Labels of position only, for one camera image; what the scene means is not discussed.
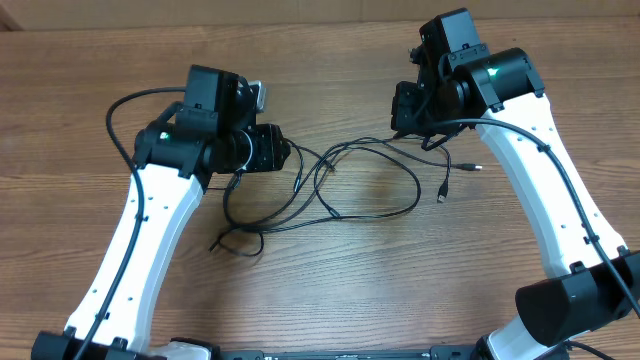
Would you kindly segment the black cable silver usb plug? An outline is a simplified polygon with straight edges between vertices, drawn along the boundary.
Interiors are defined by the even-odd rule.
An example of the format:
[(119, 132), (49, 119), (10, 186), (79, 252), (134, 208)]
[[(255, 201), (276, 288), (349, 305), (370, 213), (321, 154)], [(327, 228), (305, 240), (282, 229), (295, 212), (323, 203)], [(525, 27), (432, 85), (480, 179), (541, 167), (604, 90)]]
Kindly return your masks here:
[[(428, 141), (423, 137), (411, 135), (407, 138), (408, 141), (416, 141), (418, 144), (426, 144)], [(400, 162), (404, 163), (408, 166), (405, 161), (410, 160), (382, 145), (375, 145), (373, 147), (375, 150), (383, 152)], [(438, 149), (434, 149), (431, 151), (438, 152), (443, 160), (445, 161), (444, 154)], [(375, 170), (368, 179), (365, 179), (366, 169), (363, 165), (358, 165), (352, 173), (356, 175), (354, 179), (350, 181), (347, 185), (337, 185), (330, 186), (329, 188), (335, 190), (337, 193), (335, 195), (325, 195), (323, 193), (323, 185), (332, 181), (339, 176), (337, 165), (340, 164), (343, 160), (347, 158), (347, 156), (352, 153), (361, 153), (365, 157), (367, 161), (369, 160), (380, 160), (382, 162), (382, 169), (380, 171)], [(364, 214), (380, 214), (387, 213), (394, 210), (399, 210), (408, 206), (415, 198), (416, 188), (414, 182), (410, 178), (410, 176), (399, 169), (399, 167), (393, 165), (391, 162), (383, 159), (380, 156), (374, 155), (372, 153), (364, 152), (364, 151), (347, 151), (339, 155), (338, 164), (336, 165), (336, 170), (327, 175), (324, 182), (322, 183), (320, 192), (322, 197), (335, 209), (338, 210), (343, 215), (364, 215)], [(441, 179), (440, 185), (445, 177), (445, 170), (443, 168), (439, 168), (444, 171), (443, 178)], [(311, 182), (307, 182), (306, 185), (302, 188), (296, 200), (293, 204), (285, 210), (281, 215), (278, 216), (280, 220), (294, 213), (309, 197), (309, 194), (313, 191), (313, 184)], [(306, 208), (302, 212), (301, 215), (291, 220), (289, 223), (291, 225), (299, 224), (302, 222), (306, 222), (309, 220), (314, 220), (318, 218), (324, 218), (328, 215), (325, 208), (321, 205), (321, 203), (317, 200), (313, 201), (311, 205)]]

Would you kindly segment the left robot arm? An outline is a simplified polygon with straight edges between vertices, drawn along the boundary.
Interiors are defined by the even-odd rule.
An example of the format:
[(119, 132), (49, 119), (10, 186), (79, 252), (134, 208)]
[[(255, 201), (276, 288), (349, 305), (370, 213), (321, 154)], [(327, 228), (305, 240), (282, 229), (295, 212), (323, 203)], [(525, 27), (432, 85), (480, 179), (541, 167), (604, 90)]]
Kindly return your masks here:
[(38, 334), (32, 358), (220, 358), (217, 346), (187, 338), (151, 348), (160, 289), (212, 176), (278, 171), (291, 148), (278, 126), (256, 122), (261, 82), (194, 65), (180, 91), (183, 100), (142, 129), (123, 157), (127, 203), (96, 277), (62, 333)]

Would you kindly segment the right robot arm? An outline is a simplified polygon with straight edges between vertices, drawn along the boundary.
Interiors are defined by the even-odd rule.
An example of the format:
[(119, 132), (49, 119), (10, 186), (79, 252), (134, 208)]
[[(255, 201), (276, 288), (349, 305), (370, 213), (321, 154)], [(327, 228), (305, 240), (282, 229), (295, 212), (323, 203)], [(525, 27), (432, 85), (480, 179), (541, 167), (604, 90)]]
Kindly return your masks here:
[(544, 280), (520, 288), (516, 316), (462, 350), (466, 359), (565, 358), (577, 336), (639, 309), (639, 256), (599, 211), (565, 149), (544, 83), (525, 51), (493, 53), (470, 12), (436, 16), (410, 52), (391, 127), (430, 150), (465, 129), (494, 154), (531, 224)]

